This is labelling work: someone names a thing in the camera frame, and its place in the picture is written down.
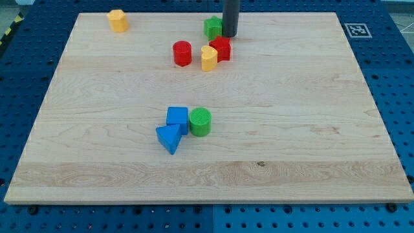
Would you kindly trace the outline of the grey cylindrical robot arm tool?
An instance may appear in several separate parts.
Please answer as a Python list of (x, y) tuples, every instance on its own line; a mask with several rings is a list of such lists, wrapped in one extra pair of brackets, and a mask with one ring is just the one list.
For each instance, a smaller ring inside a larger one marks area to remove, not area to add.
[(224, 0), (223, 37), (232, 38), (237, 35), (240, 6), (240, 0)]

